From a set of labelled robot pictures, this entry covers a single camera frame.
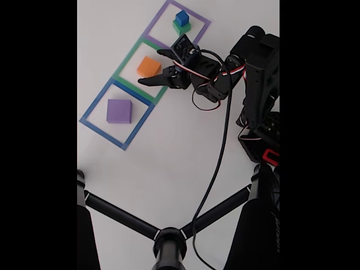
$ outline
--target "tripod leg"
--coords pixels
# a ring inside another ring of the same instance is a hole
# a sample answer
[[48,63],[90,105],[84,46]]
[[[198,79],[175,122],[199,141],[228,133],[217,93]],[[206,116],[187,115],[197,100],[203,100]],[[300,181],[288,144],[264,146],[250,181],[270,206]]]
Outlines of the tripod leg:
[[80,170],[77,180],[77,270],[100,270],[91,216],[85,208],[85,177]]
[[256,166],[224,270],[280,268],[280,212],[271,200],[272,177],[270,166]]

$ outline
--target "stacked cubes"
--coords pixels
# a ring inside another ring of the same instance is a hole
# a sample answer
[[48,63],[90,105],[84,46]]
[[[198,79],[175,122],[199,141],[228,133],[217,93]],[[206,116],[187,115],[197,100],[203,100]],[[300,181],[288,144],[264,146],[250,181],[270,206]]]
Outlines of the stacked cubes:
[[189,32],[191,24],[189,23],[189,15],[184,10],[176,14],[175,20],[173,21],[173,27],[178,35],[182,35]]

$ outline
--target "green tape square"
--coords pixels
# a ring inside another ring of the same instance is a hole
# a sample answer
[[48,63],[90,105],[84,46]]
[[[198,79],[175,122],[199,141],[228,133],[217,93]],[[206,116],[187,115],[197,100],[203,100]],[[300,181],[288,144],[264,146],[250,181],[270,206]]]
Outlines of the green tape square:
[[168,89],[167,86],[163,86],[162,89],[160,90],[160,92],[156,95],[156,97],[152,97],[150,94],[146,93],[144,90],[136,87],[135,85],[133,85],[132,83],[128,82],[127,80],[125,80],[124,78],[122,78],[121,76],[119,76],[120,72],[124,69],[124,67],[126,66],[126,64],[129,62],[129,60],[131,59],[131,57],[134,55],[134,53],[136,52],[136,50],[139,48],[141,43],[145,43],[147,45],[149,45],[150,47],[154,48],[155,50],[160,50],[162,49],[160,46],[152,43],[151,41],[147,40],[144,37],[140,37],[138,39],[138,41],[136,41],[135,45],[132,47],[132,49],[130,50],[130,52],[126,55],[125,59],[123,60],[123,62],[121,62],[120,66],[117,68],[117,70],[114,72],[114,74],[111,76],[114,80],[117,80],[119,83],[122,83],[123,85],[129,87],[131,90],[133,90],[134,92],[138,93],[139,95],[141,95],[142,97],[146,98],[147,100],[149,100],[151,103],[153,104],[158,104],[159,100],[162,98],[162,96],[164,95],[164,93],[166,92],[166,90]]

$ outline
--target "cube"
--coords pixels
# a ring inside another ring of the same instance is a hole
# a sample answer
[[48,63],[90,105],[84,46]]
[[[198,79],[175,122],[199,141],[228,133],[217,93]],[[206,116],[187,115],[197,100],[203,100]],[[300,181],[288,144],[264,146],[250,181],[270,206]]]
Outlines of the cube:
[[182,10],[176,14],[175,21],[178,23],[178,25],[183,27],[189,22],[189,15],[186,14],[184,10]]
[[174,20],[173,21],[173,28],[175,29],[176,33],[178,33],[178,35],[180,36],[180,35],[190,31],[191,24],[188,23],[188,24],[184,25],[183,27],[181,27],[180,25],[178,25],[176,20]]
[[157,75],[161,70],[161,63],[145,56],[137,68],[137,74],[143,78],[148,78]]
[[108,100],[107,116],[108,123],[131,123],[131,100]]

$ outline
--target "green cube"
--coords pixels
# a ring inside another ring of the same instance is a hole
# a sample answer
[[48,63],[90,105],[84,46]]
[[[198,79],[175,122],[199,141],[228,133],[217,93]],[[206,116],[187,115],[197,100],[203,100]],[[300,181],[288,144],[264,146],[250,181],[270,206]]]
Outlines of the green cube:
[[175,20],[173,21],[173,27],[176,31],[176,33],[178,33],[178,35],[182,35],[186,32],[189,32],[191,29],[191,24],[188,22],[186,25],[184,25],[183,27],[181,27]]

